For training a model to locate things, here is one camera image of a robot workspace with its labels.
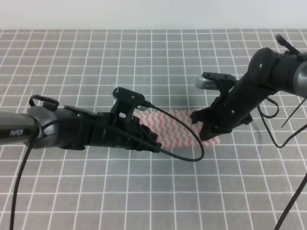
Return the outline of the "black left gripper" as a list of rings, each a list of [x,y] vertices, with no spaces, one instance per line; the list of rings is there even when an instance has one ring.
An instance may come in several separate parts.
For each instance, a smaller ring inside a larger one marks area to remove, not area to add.
[[[120,131],[127,132],[139,140],[131,139],[113,129],[107,129],[103,125],[107,124]],[[112,113],[98,112],[95,116],[95,124],[91,137],[91,146],[122,148],[135,151],[160,152],[162,144],[157,142],[158,135],[143,124],[140,119],[132,117],[126,122],[126,119],[116,116]]]

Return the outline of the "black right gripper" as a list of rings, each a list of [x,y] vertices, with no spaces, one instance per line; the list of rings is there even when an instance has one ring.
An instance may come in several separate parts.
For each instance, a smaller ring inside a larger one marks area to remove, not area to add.
[[[251,110],[251,93],[229,93],[223,99],[217,97],[210,107],[193,111],[190,119],[192,124],[203,123],[200,139],[207,141],[218,136],[219,133],[230,133],[235,127],[251,123]]]

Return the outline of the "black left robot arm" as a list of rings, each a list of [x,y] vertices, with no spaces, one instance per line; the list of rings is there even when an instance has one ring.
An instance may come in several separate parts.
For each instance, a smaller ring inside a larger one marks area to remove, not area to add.
[[[87,146],[159,152],[158,135],[133,115],[120,117],[114,110],[94,113],[41,95],[33,95],[26,113],[1,112],[0,142],[22,142],[33,148],[84,150]]]

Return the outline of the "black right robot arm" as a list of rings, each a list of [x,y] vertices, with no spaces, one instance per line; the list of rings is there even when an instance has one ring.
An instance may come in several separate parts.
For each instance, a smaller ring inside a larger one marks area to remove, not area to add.
[[[267,47],[258,50],[239,80],[230,74],[213,72],[203,72],[197,80],[198,89],[220,92],[209,107],[194,111],[190,116],[192,123],[202,123],[201,140],[248,125],[252,121],[251,111],[279,91],[306,98],[306,53],[300,53],[279,34],[276,39],[288,50],[283,54]]]

